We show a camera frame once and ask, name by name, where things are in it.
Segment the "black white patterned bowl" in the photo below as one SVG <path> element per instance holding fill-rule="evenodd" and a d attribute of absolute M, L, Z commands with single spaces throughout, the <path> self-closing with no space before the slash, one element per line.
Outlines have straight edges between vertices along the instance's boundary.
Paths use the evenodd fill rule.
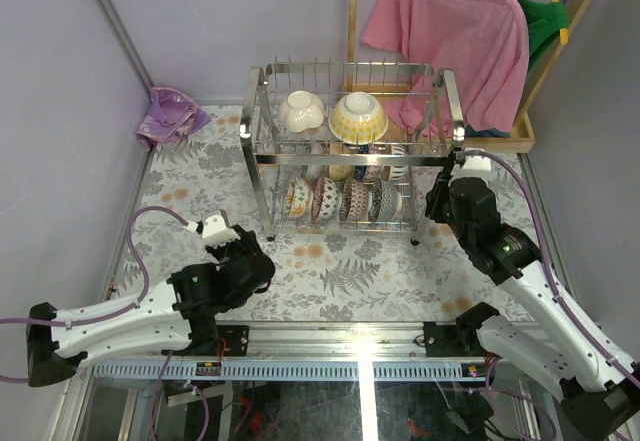
<path fill-rule="evenodd" d="M 390 181 L 377 178 L 373 183 L 371 195 L 368 220 L 373 223 L 392 221 L 399 212 L 402 201 L 397 186 Z"/>

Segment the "striped white bowl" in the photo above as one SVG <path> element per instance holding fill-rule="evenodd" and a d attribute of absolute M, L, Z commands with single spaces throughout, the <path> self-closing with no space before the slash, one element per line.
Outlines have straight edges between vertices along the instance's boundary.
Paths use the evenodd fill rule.
<path fill-rule="evenodd" d="M 392 145 L 390 148 L 390 153 L 392 155 L 404 156 L 406 154 L 406 151 L 405 148 L 401 145 Z M 405 177 L 405 171 L 405 166 L 386 166 L 384 168 L 384 179 L 393 183 L 402 182 Z"/>

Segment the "blue triangle patterned bowl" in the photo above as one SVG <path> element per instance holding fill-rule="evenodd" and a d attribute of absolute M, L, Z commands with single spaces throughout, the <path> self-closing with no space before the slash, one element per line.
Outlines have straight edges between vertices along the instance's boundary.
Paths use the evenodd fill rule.
<path fill-rule="evenodd" d="M 377 153 L 377 148 L 375 145 L 362 145 L 358 148 L 359 154 L 375 154 Z M 358 181 L 364 183 L 373 182 L 380 173 L 381 166 L 377 165 L 367 165 L 367 166 L 356 166 L 354 168 L 354 178 Z"/>

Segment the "brown lattice patterned bowl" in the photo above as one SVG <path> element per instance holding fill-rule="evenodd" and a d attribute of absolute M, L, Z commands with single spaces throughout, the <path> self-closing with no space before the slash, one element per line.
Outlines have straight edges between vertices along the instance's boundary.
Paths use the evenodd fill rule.
<path fill-rule="evenodd" d="M 340 221 L 363 221 L 369 210 L 369 194 L 370 189 L 367 184 L 354 177 L 349 178 L 343 186 Z"/>

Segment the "green circle patterned bowl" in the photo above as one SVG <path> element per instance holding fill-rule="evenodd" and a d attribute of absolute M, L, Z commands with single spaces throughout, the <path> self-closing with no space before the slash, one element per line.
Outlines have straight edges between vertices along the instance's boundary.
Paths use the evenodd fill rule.
<path fill-rule="evenodd" d="M 325 166 L 324 165 L 307 165 L 304 166 L 301 172 L 301 176 L 308 182 L 314 182 L 321 175 L 324 174 Z"/>

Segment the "tan yellow bowl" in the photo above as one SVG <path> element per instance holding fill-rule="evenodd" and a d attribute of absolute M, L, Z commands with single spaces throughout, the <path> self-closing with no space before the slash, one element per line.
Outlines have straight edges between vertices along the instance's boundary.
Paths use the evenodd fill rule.
<path fill-rule="evenodd" d="M 332 155 L 337 154 L 349 154 L 350 151 L 343 151 L 341 145 L 333 144 L 330 147 L 330 153 Z M 352 175 L 354 167 L 352 165 L 329 165 L 328 166 L 328 175 L 329 178 L 335 182 L 343 181 L 345 178 L 348 178 Z"/>

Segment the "yellow dotted white bowl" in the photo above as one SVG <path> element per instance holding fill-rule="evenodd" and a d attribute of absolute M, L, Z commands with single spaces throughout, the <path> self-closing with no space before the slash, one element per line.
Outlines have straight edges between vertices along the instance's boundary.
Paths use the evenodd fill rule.
<path fill-rule="evenodd" d="M 328 126 L 341 142 L 368 145 L 387 132 L 388 117 L 377 98 L 366 92 L 343 96 L 331 111 Z"/>

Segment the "steel two-tier dish rack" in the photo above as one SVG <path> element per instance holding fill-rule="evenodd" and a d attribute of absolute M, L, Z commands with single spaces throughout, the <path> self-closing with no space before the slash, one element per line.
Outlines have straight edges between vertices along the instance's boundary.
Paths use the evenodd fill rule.
<path fill-rule="evenodd" d="M 321 101 L 323 123 L 295 132 L 280 119 L 280 106 L 301 90 Z M 390 123 L 385 133 L 356 134 L 349 139 L 329 126 L 340 100 L 356 92 L 372 96 L 383 108 L 393 100 L 420 101 L 424 115 L 417 128 Z M 400 62 L 293 62 L 275 60 L 249 72 L 240 121 L 240 146 L 258 213 L 268 240 L 279 234 L 358 233 L 408 234 L 412 245 L 424 236 L 429 215 L 416 207 L 413 171 L 442 167 L 451 171 L 461 157 L 465 126 L 455 75 L 428 64 Z M 402 199 L 390 220 L 363 215 L 349 221 L 339 213 L 314 220 L 311 213 L 290 216 L 289 181 L 310 174 L 312 167 L 377 168 L 386 179 L 393 167 L 403 170 L 395 181 Z"/>

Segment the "scalloped green orange bowl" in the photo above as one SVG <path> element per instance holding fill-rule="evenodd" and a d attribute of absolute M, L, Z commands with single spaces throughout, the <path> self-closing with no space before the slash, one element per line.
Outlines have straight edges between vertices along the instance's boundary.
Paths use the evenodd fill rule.
<path fill-rule="evenodd" d="M 291 92 L 278 109 L 279 121 L 294 133 L 318 128 L 325 116 L 324 104 L 320 98 L 304 90 Z"/>

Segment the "yellow rimmed floral bowl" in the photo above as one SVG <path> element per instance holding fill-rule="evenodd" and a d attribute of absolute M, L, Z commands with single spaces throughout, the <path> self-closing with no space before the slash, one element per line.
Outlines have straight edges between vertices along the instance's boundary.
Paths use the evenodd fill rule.
<path fill-rule="evenodd" d="M 313 191 L 310 184 L 303 178 L 293 177 L 290 180 L 285 196 L 285 211 L 288 219 L 298 219 L 310 209 L 313 201 Z"/>

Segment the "red patterned bowl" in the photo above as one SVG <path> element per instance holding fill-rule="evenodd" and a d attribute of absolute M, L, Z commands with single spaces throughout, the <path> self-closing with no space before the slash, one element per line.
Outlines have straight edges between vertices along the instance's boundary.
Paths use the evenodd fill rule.
<path fill-rule="evenodd" d="M 311 221 L 319 223 L 329 220 L 336 212 L 340 200 L 340 192 L 335 181 L 327 176 L 318 178 L 311 207 Z"/>

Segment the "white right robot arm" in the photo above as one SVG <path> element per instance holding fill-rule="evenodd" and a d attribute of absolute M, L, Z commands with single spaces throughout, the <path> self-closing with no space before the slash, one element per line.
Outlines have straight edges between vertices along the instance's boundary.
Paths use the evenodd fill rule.
<path fill-rule="evenodd" d="M 484 350 L 506 359 L 543 386 L 583 436 L 604 440 L 639 412 L 639 363 L 567 293 L 541 243 L 502 221 L 482 177 L 489 168 L 443 168 L 424 216 L 449 226 L 471 264 L 524 307 L 547 340 L 479 303 L 457 318 L 457 346 L 467 355 Z"/>

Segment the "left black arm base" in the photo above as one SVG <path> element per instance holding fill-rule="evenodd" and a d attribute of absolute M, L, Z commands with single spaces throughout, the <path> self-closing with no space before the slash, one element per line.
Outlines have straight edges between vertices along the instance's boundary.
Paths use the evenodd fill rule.
<path fill-rule="evenodd" d="M 187 348 L 173 350 L 174 356 L 245 357 L 249 347 L 248 325 L 223 325 L 218 327 L 216 340 L 193 341 Z"/>

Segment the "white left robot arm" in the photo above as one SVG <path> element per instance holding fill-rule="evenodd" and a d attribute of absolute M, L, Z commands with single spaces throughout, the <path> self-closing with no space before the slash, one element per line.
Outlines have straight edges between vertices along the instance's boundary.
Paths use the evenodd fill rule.
<path fill-rule="evenodd" d="M 28 385 L 54 385 L 81 367 L 128 355 L 215 353 L 217 315 L 265 292 L 276 271 L 254 232 L 233 229 L 235 239 L 206 249 L 213 261 L 182 268 L 144 298 L 131 294 L 74 310 L 33 306 L 26 330 Z"/>

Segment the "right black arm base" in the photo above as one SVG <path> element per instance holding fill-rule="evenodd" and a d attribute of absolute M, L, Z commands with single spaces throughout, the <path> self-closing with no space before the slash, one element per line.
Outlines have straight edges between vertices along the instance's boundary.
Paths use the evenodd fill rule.
<path fill-rule="evenodd" d="M 486 357 L 476 331 L 458 324 L 423 323 L 423 337 L 428 357 Z"/>

